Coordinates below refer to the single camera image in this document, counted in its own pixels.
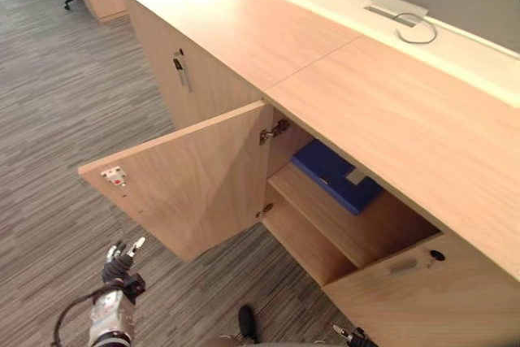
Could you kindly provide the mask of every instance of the wire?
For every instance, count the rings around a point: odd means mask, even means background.
[[[396,35],[399,37],[399,39],[401,41],[406,42],[407,44],[426,45],[426,44],[429,44],[429,43],[433,42],[437,38],[437,36],[439,35],[439,33],[437,32],[436,26],[432,22],[427,21],[427,20],[421,18],[419,15],[414,14],[413,12],[401,12],[400,14],[397,14],[396,16],[394,16],[393,19],[396,20],[397,18],[399,18],[402,15],[412,15],[415,18],[417,18],[420,23],[425,24],[426,26],[428,26],[431,29],[431,31],[433,32],[433,38],[431,38],[428,41],[411,41],[411,40],[407,40],[406,38],[404,38],[401,35],[401,32],[397,28],[396,29]]]
[[[61,340],[59,339],[59,329],[62,326],[62,322],[65,319],[65,316],[69,312],[70,309],[72,309],[74,306],[80,304],[83,301],[87,301],[89,298],[100,296],[101,294],[111,292],[113,290],[122,290],[123,288],[120,286],[114,286],[114,285],[107,285],[103,286],[102,288],[99,288],[98,290],[94,290],[93,292],[86,294],[84,296],[78,297],[76,300],[72,301],[70,304],[67,305],[67,307],[62,311],[62,313],[59,315],[58,320],[56,321],[56,324],[54,325],[54,340],[50,344],[51,347],[63,347]]]

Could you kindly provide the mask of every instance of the cabinet shelf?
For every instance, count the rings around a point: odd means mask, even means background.
[[[270,185],[266,200],[275,207],[262,222],[319,285],[325,286],[357,268]]]
[[[269,184],[358,268],[438,232],[386,191],[352,215],[292,163],[271,176]]]

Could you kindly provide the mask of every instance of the metal bracket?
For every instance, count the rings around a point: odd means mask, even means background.
[[[427,8],[405,2],[404,0],[374,0],[372,4],[365,7],[365,9],[396,20],[411,28],[421,23],[428,13]]]
[[[263,217],[265,215],[265,213],[267,213],[273,207],[275,207],[275,206],[272,203],[268,203],[267,205],[265,205],[263,207],[263,209],[257,213],[257,219],[259,219],[260,217]]]
[[[291,127],[291,123],[288,121],[288,119],[281,119],[276,123],[276,126],[273,127],[271,130],[263,129],[260,132],[260,145],[264,145],[267,140],[270,140],[271,138],[275,138],[285,132],[287,129]]]
[[[103,171],[101,173],[101,176],[105,178],[107,181],[111,182],[112,184],[115,184],[116,186],[126,186],[126,180],[127,174],[125,171],[123,171],[123,168],[120,166],[111,168],[110,170]]]

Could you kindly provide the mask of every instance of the keyhole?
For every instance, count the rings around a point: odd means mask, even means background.
[[[431,261],[428,263],[427,268],[432,267],[434,264],[436,264],[436,262],[443,262],[444,260],[446,260],[446,257],[442,252],[435,251],[434,249],[430,251],[430,255]]]

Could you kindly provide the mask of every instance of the cabinet door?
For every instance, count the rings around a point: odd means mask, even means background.
[[[251,103],[80,167],[79,173],[180,258],[255,224],[263,208],[273,109]],[[102,172],[120,167],[125,186]]]
[[[432,250],[445,260],[432,262]],[[424,241],[324,290],[381,347],[498,346],[520,337],[519,283],[454,236]]]
[[[125,2],[176,128],[196,124],[260,98],[237,74],[170,24],[135,0]],[[177,69],[176,62],[182,71]]]

